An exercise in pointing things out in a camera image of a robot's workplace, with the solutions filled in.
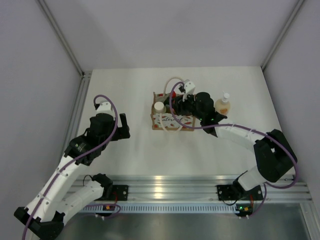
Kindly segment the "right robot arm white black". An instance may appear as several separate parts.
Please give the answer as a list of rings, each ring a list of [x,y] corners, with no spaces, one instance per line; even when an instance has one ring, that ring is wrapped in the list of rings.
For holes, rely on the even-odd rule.
[[[173,116],[195,117],[200,121],[200,129],[207,134],[229,140],[253,153],[255,166],[231,184],[229,192],[237,200],[244,199],[261,184],[273,186],[290,169],[298,170],[297,157],[280,130],[261,132],[232,123],[216,111],[207,92],[170,97],[169,107]]]

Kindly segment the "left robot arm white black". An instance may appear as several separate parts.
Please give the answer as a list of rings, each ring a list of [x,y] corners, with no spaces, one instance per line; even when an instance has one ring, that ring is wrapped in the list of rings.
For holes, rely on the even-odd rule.
[[[107,113],[90,118],[90,126],[69,142],[58,167],[37,196],[14,216],[41,240],[54,240],[67,222],[95,200],[113,194],[113,181],[105,174],[93,175],[81,189],[66,197],[73,183],[106,149],[109,142],[130,138],[127,117],[119,120]]]

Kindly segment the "cream pump soap bottle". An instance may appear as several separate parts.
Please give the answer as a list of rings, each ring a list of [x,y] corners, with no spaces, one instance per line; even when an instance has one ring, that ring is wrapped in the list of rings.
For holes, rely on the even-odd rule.
[[[231,108],[231,104],[229,101],[230,98],[230,94],[227,92],[223,92],[223,95],[221,98],[219,98],[216,102],[215,102],[215,110],[221,114],[226,116]]]

